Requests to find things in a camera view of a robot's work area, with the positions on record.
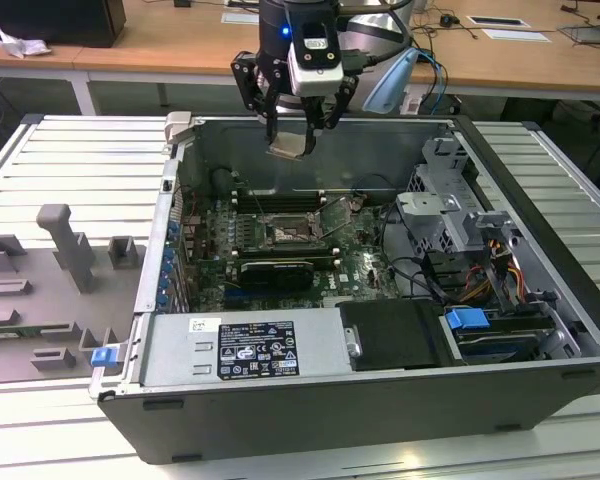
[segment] floor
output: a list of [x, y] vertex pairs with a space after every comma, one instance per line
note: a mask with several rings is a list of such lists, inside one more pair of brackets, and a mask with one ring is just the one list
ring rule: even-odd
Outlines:
[[[0, 79], [0, 91], [19, 113], [79, 114], [70, 85], [56, 80]], [[168, 85], [171, 102], [163, 108], [158, 104], [155, 85], [97, 82], [95, 95], [106, 115], [160, 115], [172, 110], [191, 110], [196, 113], [242, 113], [244, 107], [238, 90], [227, 86]], [[498, 120], [505, 104], [504, 98], [461, 97], [462, 113], [474, 120]], [[451, 104], [447, 97], [441, 107]], [[559, 102], [553, 118], [542, 125], [553, 141], [582, 168], [600, 143], [600, 126], [596, 131], [590, 122], [594, 112], [579, 102]], [[0, 97], [0, 148], [19, 123], [14, 113]], [[600, 171], [600, 151], [587, 173], [596, 177]]]

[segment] table leg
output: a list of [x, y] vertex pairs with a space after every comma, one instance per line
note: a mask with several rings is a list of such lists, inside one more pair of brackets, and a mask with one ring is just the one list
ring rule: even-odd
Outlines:
[[80, 113], [82, 115], [100, 115], [100, 107], [91, 93], [88, 75], [85, 72], [73, 72], [68, 80], [73, 87]]
[[164, 83], [156, 84], [158, 87], [158, 100], [161, 107], [169, 106], [169, 98], [167, 97], [167, 86]]

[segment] black plastic cover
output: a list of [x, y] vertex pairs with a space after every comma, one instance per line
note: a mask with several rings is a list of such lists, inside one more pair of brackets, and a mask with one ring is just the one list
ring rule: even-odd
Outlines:
[[356, 372], [453, 365], [440, 324], [440, 308], [428, 299], [387, 299], [340, 305], [345, 328], [357, 330], [362, 355]]

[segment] blue drive latch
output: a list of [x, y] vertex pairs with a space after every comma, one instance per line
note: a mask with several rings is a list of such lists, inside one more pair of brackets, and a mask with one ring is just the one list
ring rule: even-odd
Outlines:
[[489, 328], [491, 326], [481, 308], [454, 308], [445, 317], [452, 330], [456, 328]]

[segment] white paper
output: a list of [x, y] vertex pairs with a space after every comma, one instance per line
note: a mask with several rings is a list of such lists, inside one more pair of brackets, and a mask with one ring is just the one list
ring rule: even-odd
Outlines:
[[258, 15], [250, 13], [223, 13], [222, 23], [238, 23], [242, 25], [258, 25]]
[[24, 58], [25, 55], [44, 55], [51, 53], [47, 44], [42, 40], [22, 40], [7, 35], [0, 29], [0, 46], [14, 57]]
[[482, 31], [489, 38], [494, 40], [517, 40], [521, 42], [551, 42], [547, 37], [537, 32], [513, 31], [513, 30], [496, 30], [491, 28], [483, 28]]
[[222, 322], [221, 318], [194, 317], [189, 319], [189, 333], [217, 332]]

